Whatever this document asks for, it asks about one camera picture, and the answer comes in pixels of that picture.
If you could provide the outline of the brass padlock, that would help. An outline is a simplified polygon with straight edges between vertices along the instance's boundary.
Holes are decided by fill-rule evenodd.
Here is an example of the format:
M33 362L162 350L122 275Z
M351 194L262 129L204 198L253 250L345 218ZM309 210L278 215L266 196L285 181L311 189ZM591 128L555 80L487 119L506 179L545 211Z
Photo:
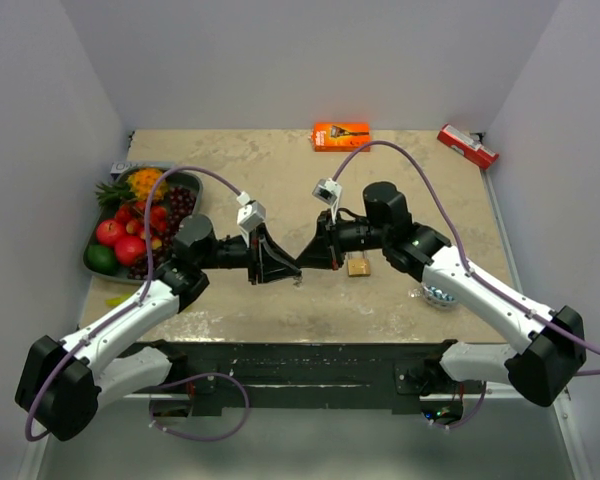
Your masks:
M364 251L349 252L346 255L347 275L352 278L369 277L371 264Z

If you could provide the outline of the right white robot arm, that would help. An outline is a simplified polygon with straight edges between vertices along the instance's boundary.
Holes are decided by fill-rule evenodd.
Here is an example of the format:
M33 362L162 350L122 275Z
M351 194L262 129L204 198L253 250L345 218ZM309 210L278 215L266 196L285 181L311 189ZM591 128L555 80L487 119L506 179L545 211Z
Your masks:
M425 369L428 386L449 392L459 382L508 384L531 403L550 406L586 361L581 315L534 301L488 274L462 253L458 241L413 221L406 197L390 182L363 191L365 214L339 215L342 187L320 180L314 196L328 206L299 255L303 268L336 270L350 252L378 250L391 267L437 287L486 322L502 345L457 342Z

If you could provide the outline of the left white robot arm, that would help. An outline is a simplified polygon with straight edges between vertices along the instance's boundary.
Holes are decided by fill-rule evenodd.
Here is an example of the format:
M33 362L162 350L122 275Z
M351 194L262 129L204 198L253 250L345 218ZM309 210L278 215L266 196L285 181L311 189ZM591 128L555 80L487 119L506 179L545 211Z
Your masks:
M151 269L126 301L89 326L54 340L43 336L27 354L15 401L26 411L25 437L40 440L32 427L68 440L94 418L100 400L157 385L180 390L187 368L155 347L134 357L121 353L146 332L193 304L209 285L209 269L244 269L253 285L300 276L296 261L269 235L263 221L244 235L217 239L201 214L182 221L172 255Z

